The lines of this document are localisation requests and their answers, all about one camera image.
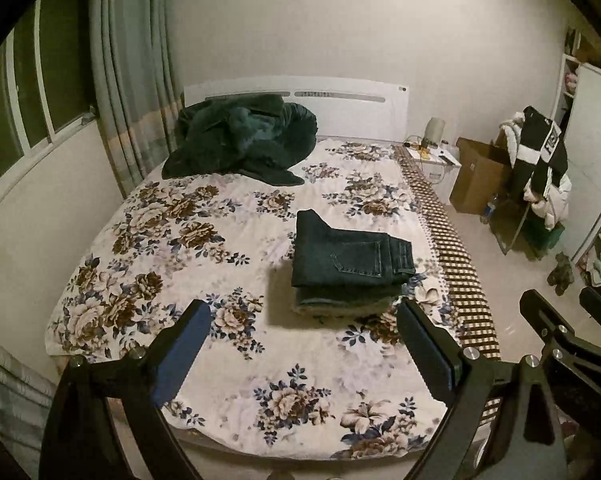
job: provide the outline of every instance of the tiled floor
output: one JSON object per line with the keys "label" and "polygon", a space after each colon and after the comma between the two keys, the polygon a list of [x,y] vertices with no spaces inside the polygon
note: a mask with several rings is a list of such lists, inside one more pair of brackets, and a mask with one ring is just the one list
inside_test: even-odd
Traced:
{"label": "tiled floor", "polygon": [[578,295],[585,286],[580,277],[576,276],[576,282],[560,297],[546,281],[556,266],[555,252],[542,260],[530,260],[532,252],[521,237],[504,256],[490,227],[482,224],[479,216],[456,213],[451,207],[448,215],[479,274],[491,306],[503,360],[518,362],[529,353],[539,356],[543,348],[541,339],[519,313],[518,301],[530,288],[538,290],[563,315],[577,336],[601,346],[601,327],[578,303]]}
{"label": "tiled floor", "polygon": [[[519,314],[518,301],[529,288],[538,290],[574,327],[577,335],[601,346],[601,328],[590,319],[578,304],[578,294],[583,287],[580,279],[558,297],[546,278],[555,266],[552,254],[542,260],[530,260],[529,248],[521,241],[503,256],[490,227],[483,225],[476,215],[456,213],[450,208],[448,215],[455,225],[468,253],[471,255],[479,278],[491,305],[501,354],[504,360],[517,362],[526,354],[540,355],[542,342]],[[150,479],[135,442],[125,425],[119,426],[120,440],[130,460],[135,475]],[[183,445],[183,449],[206,480],[236,478],[265,480],[273,470],[287,471],[296,480],[398,480],[404,478],[417,457],[379,459],[362,462],[293,462],[238,456]]]}

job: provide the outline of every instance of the floral bedspread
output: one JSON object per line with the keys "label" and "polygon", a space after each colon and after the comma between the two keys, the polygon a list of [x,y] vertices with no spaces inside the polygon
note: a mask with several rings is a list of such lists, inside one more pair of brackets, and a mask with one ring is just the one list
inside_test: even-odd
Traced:
{"label": "floral bedspread", "polygon": [[51,355],[114,360],[173,325],[194,298],[212,331],[163,413],[175,428],[231,450],[302,459],[402,456],[445,414],[381,316],[303,317],[291,310],[295,216],[388,232],[413,245],[404,285],[456,336],[456,316],[391,146],[325,139],[292,168],[306,183],[245,176],[162,180],[157,168],[116,212],[74,272],[46,331]]}

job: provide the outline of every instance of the blue gripper pad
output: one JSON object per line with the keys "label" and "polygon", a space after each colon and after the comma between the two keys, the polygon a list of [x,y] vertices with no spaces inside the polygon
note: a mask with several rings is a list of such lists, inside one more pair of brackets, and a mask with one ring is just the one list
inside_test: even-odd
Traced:
{"label": "blue gripper pad", "polygon": [[[196,309],[193,315],[188,312],[192,308]],[[168,348],[165,357],[154,369],[155,382],[151,400],[156,407],[160,408],[176,397],[202,343],[210,333],[211,326],[210,306],[202,301],[194,300],[176,324],[163,331],[175,332],[176,339]]]}
{"label": "blue gripper pad", "polygon": [[403,300],[399,304],[396,320],[401,339],[430,393],[434,399],[451,406],[462,372],[458,358],[460,347],[445,329],[435,327],[412,301]]}

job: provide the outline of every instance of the crumpled green jacket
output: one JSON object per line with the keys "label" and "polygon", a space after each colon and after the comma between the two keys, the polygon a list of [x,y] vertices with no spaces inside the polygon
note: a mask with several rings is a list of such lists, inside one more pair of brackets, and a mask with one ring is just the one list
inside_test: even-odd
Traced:
{"label": "crumpled green jacket", "polygon": [[298,186],[288,170],[316,145],[316,116],[277,94],[207,100],[181,110],[179,147],[163,166],[163,178],[240,173],[272,186]]}

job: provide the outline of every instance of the white wardrobe door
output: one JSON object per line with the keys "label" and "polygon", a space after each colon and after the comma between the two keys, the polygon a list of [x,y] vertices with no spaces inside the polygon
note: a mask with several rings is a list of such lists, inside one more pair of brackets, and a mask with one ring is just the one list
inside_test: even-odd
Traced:
{"label": "white wardrobe door", "polygon": [[589,65],[578,71],[565,147],[572,191],[562,243],[578,259],[601,226],[601,73]]}

